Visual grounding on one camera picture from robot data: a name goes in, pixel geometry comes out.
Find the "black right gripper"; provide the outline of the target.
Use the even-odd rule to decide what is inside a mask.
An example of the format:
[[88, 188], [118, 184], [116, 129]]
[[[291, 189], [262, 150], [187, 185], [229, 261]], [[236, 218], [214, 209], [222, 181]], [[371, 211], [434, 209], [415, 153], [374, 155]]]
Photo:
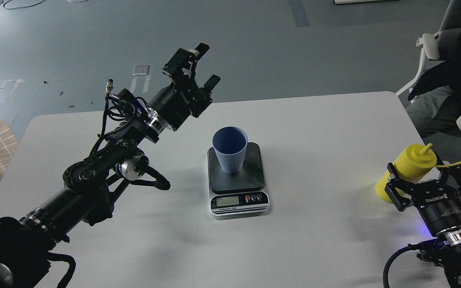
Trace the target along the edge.
[[413, 183], [400, 178], [392, 162], [388, 163], [388, 182], [385, 192], [397, 211], [414, 206], [421, 215], [431, 236], [439, 237], [461, 229], [461, 201], [454, 188], [447, 184], [452, 177], [461, 195], [461, 164], [438, 164], [439, 180]]

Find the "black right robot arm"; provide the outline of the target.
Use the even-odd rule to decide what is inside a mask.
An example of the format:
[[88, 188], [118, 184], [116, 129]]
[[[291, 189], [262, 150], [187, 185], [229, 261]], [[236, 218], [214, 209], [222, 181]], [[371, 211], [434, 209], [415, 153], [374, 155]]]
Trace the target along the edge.
[[389, 270], [399, 255], [416, 250], [421, 261], [444, 271], [451, 288], [461, 288], [461, 166], [439, 168], [437, 179], [414, 184], [401, 178], [394, 164], [389, 173], [386, 194], [398, 211], [415, 207], [432, 239], [408, 244], [397, 250], [383, 269], [383, 286], [389, 287]]

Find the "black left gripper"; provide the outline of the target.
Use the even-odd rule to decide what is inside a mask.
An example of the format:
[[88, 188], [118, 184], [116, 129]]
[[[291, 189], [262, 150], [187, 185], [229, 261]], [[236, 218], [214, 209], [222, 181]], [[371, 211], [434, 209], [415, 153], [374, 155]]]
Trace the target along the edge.
[[162, 88], [147, 107], [154, 110], [172, 131], [177, 131], [190, 116], [198, 118], [212, 104], [212, 90], [219, 84], [220, 76], [213, 74], [200, 88], [176, 87], [174, 84], [180, 80], [195, 84], [197, 63], [209, 49], [205, 43], [189, 50], [179, 48], [162, 68], [171, 84]]

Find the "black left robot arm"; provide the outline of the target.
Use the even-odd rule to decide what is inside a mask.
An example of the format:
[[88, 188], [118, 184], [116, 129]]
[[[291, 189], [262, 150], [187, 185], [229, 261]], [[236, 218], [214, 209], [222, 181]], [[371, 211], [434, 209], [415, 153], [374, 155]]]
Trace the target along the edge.
[[195, 79], [196, 66], [209, 49], [205, 43], [178, 49], [162, 69], [170, 84], [150, 101], [127, 89], [112, 94], [113, 80], [108, 80], [101, 133], [88, 157], [64, 171], [64, 189], [20, 220], [0, 218], [0, 288], [36, 286], [53, 261], [68, 264], [57, 284], [65, 288], [75, 272], [75, 259], [52, 250], [70, 241], [72, 228], [81, 221], [93, 226], [111, 218], [115, 202], [130, 185], [170, 189], [170, 182], [150, 166], [138, 146], [145, 139], [158, 142], [165, 129], [178, 130], [210, 106], [220, 77], [212, 75], [201, 87]]

